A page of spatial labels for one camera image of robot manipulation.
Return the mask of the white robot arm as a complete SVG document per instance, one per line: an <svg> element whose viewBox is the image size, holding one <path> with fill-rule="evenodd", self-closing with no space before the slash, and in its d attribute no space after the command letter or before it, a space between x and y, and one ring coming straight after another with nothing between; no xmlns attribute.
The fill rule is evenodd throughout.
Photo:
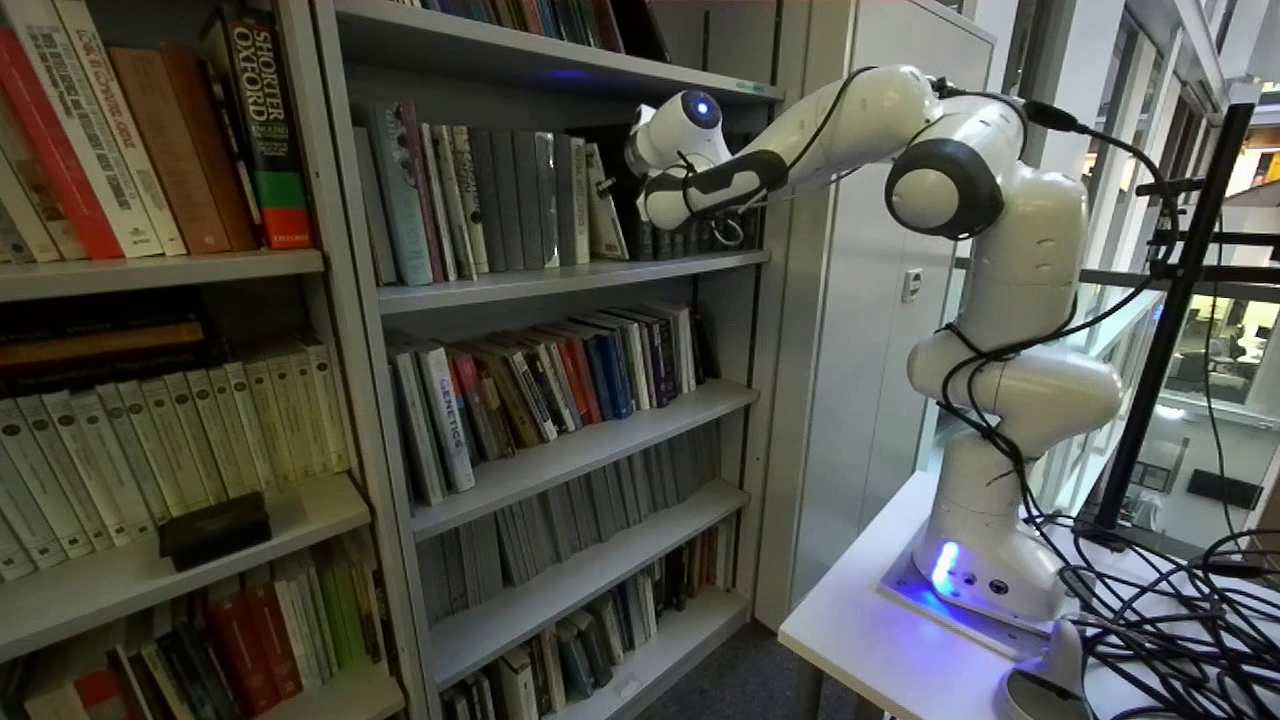
<svg viewBox="0 0 1280 720"><path fill-rule="evenodd" d="M795 179L884 162L888 215L959 238L959 312L910 353L910 385L968 419L945 449L918 573L965 610L1045 626L1059 562L1023 522L1027 466L1122 413L1122 374L1059 345L1078 312L1087 190L1023 158L1023 111L914 63L855 69L731 149L719 105L678 92L625 139L637 213L657 226L738 215Z"/></svg>

